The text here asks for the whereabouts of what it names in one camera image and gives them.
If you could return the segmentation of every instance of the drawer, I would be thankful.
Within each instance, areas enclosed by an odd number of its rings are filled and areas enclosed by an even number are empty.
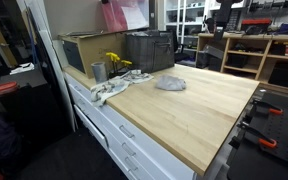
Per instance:
[[[80,117],[81,121],[83,122],[84,126],[91,131],[93,136],[98,140],[98,142],[104,147],[104,149],[107,149],[107,143],[105,136],[98,130],[93,123],[83,114],[83,112],[74,105],[74,109],[77,113],[77,115]]]
[[[86,87],[84,87],[81,83],[76,81],[69,74],[67,74],[67,73],[65,73],[65,74],[66,74],[66,80],[68,81],[69,84],[72,85],[73,89],[75,89],[77,92],[82,94],[85,97],[85,99],[87,99],[88,101],[91,101],[91,91],[89,89],[87,89]]]
[[[152,176],[122,149],[122,145],[115,139],[115,135],[107,134],[108,153],[129,179],[150,180]]]
[[[132,160],[139,162],[154,179],[172,179],[166,170],[149,157],[140,147],[134,145],[129,139],[123,136],[119,129],[109,120],[102,120],[107,132],[114,134],[114,138],[120,143],[120,147]]]
[[[69,84],[69,88],[71,90],[75,104],[87,117],[92,120],[95,126],[97,126],[99,129],[102,129],[103,124],[101,121],[101,113],[88,100],[86,100],[85,97],[83,97],[78,91],[76,91],[73,88],[72,84]]]
[[[108,131],[114,132],[115,137],[123,143],[127,140],[127,145],[138,151],[137,158],[146,170],[148,170],[153,177],[163,176],[168,179],[193,179],[194,171],[185,165],[182,161],[177,159],[169,151],[151,139],[143,131],[135,127],[131,122],[125,119],[122,115],[116,112],[108,105],[104,105],[98,110],[104,115],[105,119],[102,119],[105,128]]]

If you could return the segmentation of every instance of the gray basket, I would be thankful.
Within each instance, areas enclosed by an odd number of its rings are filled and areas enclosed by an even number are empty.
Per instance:
[[[152,73],[174,66],[174,44],[171,32],[146,31],[148,36],[126,34],[126,57],[132,69]]]

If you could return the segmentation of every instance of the metal cup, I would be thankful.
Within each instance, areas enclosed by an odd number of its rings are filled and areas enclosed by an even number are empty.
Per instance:
[[[96,62],[91,64],[96,84],[107,81],[107,72],[105,62]]]

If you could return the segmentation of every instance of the black bag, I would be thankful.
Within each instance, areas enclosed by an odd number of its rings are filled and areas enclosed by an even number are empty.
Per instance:
[[[12,123],[0,113],[0,172],[12,175],[22,166],[22,138],[15,132]]]
[[[132,69],[152,73],[174,66],[172,32],[145,31],[126,34],[126,57]]]

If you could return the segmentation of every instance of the butcher block countertop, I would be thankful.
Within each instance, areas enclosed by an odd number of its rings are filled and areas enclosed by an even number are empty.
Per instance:
[[[73,68],[64,71],[87,88],[95,84]],[[152,75],[106,103],[203,176],[259,82],[182,65]],[[156,89],[161,75],[184,79],[186,90]]]

